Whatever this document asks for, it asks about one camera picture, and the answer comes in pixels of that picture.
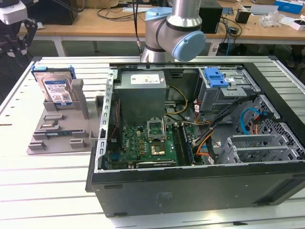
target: power supply label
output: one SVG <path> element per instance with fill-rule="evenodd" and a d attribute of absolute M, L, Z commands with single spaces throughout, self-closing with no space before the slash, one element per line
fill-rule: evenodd
<path fill-rule="evenodd" d="M 158 74 L 137 74 L 130 77 L 131 84 L 160 83 Z"/>

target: floor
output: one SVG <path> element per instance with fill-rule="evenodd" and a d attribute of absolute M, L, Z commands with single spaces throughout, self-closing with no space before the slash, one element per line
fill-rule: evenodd
<path fill-rule="evenodd" d="M 94 52 L 92 42 L 65 41 L 63 45 L 68 56 L 136 56 L 138 49 L 136 42 L 98 42 L 100 51 Z M 247 45 L 245 55 L 269 55 L 273 45 L 264 46 L 263 53 L 258 54 L 258 45 Z M 206 45 L 200 55 L 207 55 L 209 45 Z M 24 63 L 16 61 L 14 58 L 2 54 L 0 56 L 0 104 L 10 92 L 16 81 L 22 75 L 31 56 L 57 56 L 55 45 L 51 41 L 33 41 L 29 50 L 29 55 L 24 59 Z M 290 55 L 289 46 L 277 45 L 274 55 L 282 62 L 285 62 Z"/>

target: yellow wire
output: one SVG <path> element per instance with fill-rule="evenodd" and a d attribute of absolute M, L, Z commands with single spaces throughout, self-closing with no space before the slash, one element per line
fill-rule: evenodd
<path fill-rule="evenodd" d="M 187 109 L 187 99 L 184 96 L 184 94 L 178 88 L 176 88 L 174 86 L 171 86 L 171 85 L 169 85 L 169 87 L 172 87 L 173 89 L 176 89 L 183 96 L 183 98 L 185 100 L 185 106 L 181 111 L 176 111 L 176 112 L 172 112 L 172 113 L 165 113 L 165 115 L 178 115 L 178 114 L 184 112 Z"/>

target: blue drive bracket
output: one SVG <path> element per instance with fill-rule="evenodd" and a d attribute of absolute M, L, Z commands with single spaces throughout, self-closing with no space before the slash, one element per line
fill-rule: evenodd
<path fill-rule="evenodd" d="M 72 67 L 72 65 L 70 65 L 68 68 L 35 67 L 35 65 L 32 65 L 30 67 L 30 69 L 31 69 L 31 73 L 34 76 L 34 78 L 35 78 L 34 72 L 37 72 L 37 73 L 53 73 L 53 72 L 66 72 L 66 71 L 69 71 L 71 73 L 72 79 L 76 79 L 75 70 Z"/>
<path fill-rule="evenodd" d="M 229 84 L 224 79 L 224 75 L 218 68 L 205 68 L 204 74 L 209 81 L 210 87 L 228 87 Z"/>

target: hard drive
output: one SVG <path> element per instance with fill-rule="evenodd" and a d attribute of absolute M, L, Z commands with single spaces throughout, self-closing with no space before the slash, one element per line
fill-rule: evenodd
<path fill-rule="evenodd" d="M 58 106 L 69 106 L 77 101 L 72 91 L 72 79 L 75 79 L 73 67 L 48 68 L 32 66 L 33 76 L 38 82 L 46 102 L 53 102 Z"/>

